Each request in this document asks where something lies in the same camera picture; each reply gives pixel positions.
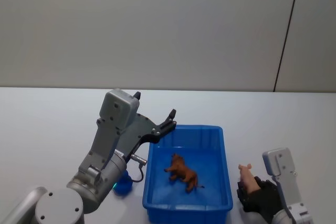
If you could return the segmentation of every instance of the brown toy animal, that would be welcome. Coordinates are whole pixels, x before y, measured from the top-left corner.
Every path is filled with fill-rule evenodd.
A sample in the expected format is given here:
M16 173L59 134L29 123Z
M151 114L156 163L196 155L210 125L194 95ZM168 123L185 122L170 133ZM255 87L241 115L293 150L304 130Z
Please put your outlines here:
M171 167L164 169L165 172L171 172L170 180L176 180L177 178L182 179L183 182L187 183L186 191L190 193L194 188L200 187L204 188L204 186L199 186L197 184L197 174L195 171L189 169L184 164L183 157L174 153L172 155L172 164Z

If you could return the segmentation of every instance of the metal arm segment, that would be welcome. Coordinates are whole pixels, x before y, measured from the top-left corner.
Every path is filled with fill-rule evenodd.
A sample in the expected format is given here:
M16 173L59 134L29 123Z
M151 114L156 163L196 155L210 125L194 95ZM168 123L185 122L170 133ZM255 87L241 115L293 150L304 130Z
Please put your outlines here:
M139 92L131 96L120 89L105 96L91 150L67 185L81 196L84 214L100 206L131 158L145 164L134 154L142 143L157 143L176 127L175 110L159 125L136 113L139 99Z
M263 153L267 173L278 186L282 205L287 215L296 224L313 224L307 208L304 206L299 187L296 183L297 172L288 148L279 148Z

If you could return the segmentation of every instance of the robotic arm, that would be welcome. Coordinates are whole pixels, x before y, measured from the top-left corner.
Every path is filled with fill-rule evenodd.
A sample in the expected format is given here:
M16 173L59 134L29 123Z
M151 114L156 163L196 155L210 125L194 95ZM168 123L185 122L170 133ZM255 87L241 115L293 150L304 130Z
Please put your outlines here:
M263 153L270 181L261 181L245 171L248 179L257 183L258 189L248 191L245 182L238 183L238 198L246 212L258 212L269 224L313 224L313 220L301 201L297 172L288 148L279 148Z
M139 168L146 161L135 155L143 143L158 143L173 131L176 114L156 125L138 114L140 93L134 96L120 89L108 92L103 101L97 133L90 151L67 188L48 192L43 187L31 191L2 224L82 224L84 214L98 209L133 159Z

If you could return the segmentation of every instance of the cable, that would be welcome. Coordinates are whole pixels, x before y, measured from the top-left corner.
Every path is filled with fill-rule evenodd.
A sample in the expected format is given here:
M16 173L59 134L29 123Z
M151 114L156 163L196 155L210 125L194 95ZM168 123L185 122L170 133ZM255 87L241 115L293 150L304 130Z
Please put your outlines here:
M141 165L141 164L139 164L139 170L140 170L140 172L141 172L141 179L139 179L139 180L133 180L133 179L130 177L130 178L129 178L130 181L132 181L132 182L134 182L134 183L139 183L139 182L143 181L143 171L142 171L142 165Z

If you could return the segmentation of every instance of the blue plastic bin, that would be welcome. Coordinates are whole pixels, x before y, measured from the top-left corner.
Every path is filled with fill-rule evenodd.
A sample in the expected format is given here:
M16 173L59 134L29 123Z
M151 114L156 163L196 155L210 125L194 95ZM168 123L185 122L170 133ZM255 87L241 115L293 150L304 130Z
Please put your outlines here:
M186 193L186 184L171 182L173 153L184 157L205 188ZM155 224L224 224L232 209L223 130L218 126L178 125L159 144L151 144L142 199L149 220Z

